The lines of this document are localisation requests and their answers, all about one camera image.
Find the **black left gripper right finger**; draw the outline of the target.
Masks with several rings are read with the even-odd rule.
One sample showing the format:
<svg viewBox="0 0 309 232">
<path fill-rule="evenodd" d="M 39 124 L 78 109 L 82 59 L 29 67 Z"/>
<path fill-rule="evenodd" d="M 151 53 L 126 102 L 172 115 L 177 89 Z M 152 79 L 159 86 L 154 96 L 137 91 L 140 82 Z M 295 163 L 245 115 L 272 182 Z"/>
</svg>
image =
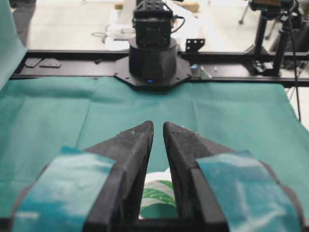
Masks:
<svg viewBox="0 0 309 232">
<path fill-rule="evenodd" d="M 180 219 L 202 232 L 303 232 L 295 191 L 250 151 L 235 151 L 171 122 L 163 137 Z"/>
</svg>

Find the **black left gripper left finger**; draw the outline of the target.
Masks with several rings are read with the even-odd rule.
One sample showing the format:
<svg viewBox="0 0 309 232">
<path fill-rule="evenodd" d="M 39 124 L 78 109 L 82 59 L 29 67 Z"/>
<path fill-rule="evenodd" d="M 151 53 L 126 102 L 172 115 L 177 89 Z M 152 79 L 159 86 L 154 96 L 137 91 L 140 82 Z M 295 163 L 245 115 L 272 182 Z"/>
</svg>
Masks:
<svg viewBox="0 0 309 232">
<path fill-rule="evenodd" d="M 145 121 L 84 150 L 64 146 L 19 194 L 12 232 L 103 232 L 136 219 L 154 125 Z"/>
</svg>

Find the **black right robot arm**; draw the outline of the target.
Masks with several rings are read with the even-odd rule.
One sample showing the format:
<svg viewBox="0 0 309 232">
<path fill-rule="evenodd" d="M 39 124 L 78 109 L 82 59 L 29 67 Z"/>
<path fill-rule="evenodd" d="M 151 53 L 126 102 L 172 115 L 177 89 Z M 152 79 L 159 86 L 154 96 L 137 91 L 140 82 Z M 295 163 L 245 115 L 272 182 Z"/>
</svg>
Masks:
<svg viewBox="0 0 309 232">
<path fill-rule="evenodd" d="M 192 76 L 190 63 L 178 55 L 174 21 L 185 20 L 161 0 L 143 0 L 133 11 L 136 36 L 128 56 L 115 62 L 114 77 L 139 89 L 168 89 Z"/>
</svg>

